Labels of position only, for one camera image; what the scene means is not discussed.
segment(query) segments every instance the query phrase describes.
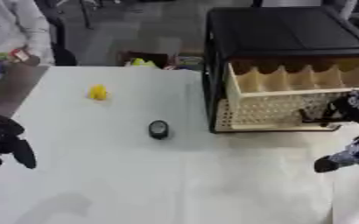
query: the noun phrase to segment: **black chair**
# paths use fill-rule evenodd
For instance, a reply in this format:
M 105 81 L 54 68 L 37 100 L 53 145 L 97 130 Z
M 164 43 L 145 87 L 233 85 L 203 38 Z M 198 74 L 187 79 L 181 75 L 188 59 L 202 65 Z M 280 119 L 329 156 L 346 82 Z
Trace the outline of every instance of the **black chair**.
M 77 66 L 74 54 L 67 50 L 67 30 L 57 11 L 57 0 L 35 0 L 35 3 L 45 15 L 47 22 L 55 28 L 55 43 L 52 43 L 55 65 L 59 67 Z

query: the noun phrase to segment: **yellow rubber duck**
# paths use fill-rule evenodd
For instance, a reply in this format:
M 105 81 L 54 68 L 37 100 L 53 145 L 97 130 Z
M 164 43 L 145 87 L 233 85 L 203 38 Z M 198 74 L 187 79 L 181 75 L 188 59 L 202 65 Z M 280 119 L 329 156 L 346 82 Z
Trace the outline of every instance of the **yellow rubber duck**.
M 89 90 L 88 97 L 97 101 L 104 101 L 108 97 L 108 92 L 103 85 L 96 85 Z

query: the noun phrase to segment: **hand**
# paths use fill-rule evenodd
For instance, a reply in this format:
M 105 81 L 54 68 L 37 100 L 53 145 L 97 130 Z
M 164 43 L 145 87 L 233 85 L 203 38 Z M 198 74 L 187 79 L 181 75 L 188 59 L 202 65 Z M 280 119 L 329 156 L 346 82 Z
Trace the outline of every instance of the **hand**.
M 30 58 L 27 61 L 24 61 L 23 64 L 26 64 L 30 67 L 36 67 L 40 64 L 40 58 L 35 55 L 29 55 Z

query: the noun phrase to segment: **white table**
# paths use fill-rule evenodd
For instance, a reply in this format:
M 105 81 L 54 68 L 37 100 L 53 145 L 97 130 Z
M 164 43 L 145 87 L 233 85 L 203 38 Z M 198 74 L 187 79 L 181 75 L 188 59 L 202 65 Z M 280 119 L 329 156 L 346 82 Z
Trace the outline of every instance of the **white table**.
M 213 135 L 198 74 L 142 67 L 52 67 L 14 118 L 39 166 L 5 158 L 0 224 L 327 224 L 335 174 L 313 161 L 359 135 Z M 149 138 L 158 119 L 170 139 Z

